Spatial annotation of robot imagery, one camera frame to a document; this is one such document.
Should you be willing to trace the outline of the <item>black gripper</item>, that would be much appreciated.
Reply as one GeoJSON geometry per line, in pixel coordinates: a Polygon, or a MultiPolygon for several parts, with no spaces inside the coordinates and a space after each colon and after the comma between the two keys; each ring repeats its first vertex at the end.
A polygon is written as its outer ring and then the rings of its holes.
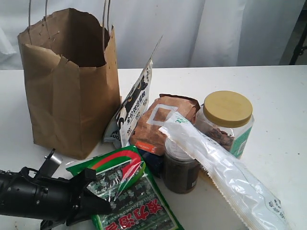
{"type": "Polygon", "coordinates": [[[50,230],[63,223],[70,226],[93,215],[110,214],[110,203],[86,189],[96,180],[96,171],[85,168],[69,180],[53,178],[61,163],[62,158],[53,149],[34,177],[38,195],[35,204],[43,219],[40,228],[50,230]]]}

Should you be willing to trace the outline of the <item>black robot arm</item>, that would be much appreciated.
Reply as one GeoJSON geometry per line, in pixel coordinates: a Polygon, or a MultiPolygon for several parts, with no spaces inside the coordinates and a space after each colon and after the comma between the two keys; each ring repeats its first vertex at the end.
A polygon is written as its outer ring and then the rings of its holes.
{"type": "Polygon", "coordinates": [[[85,168],[71,179],[54,178],[61,163],[62,157],[52,150],[39,170],[1,171],[1,215],[40,219],[40,229],[51,230],[110,214],[110,203],[87,188],[96,181],[96,171],[85,168]]]}

